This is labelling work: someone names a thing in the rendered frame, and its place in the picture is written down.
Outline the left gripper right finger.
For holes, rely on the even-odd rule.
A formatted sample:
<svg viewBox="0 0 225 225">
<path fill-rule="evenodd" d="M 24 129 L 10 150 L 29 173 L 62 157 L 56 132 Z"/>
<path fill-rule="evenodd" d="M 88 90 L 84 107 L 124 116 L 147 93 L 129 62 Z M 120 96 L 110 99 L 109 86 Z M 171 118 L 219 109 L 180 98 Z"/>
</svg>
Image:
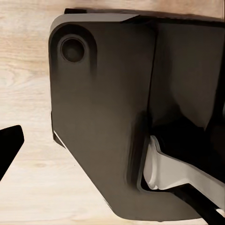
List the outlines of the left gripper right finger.
<svg viewBox="0 0 225 225">
<path fill-rule="evenodd" d="M 211 136 L 210 142 L 219 153 L 221 158 L 225 161 L 225 127 L 221 125 L 214 125 Z"/>
</svg>

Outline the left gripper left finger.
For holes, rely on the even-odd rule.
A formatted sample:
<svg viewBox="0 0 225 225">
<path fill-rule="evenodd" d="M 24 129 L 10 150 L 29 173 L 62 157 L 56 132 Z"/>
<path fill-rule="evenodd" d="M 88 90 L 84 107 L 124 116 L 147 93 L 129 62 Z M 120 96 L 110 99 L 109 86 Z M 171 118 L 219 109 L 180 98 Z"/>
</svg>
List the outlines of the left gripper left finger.
<svg viewBox="0 0 225 225">
<path fill-rule="evenodd" d="M 20 125 L 0 130 L 0 181 L 24 143 Z"/>
</svg>

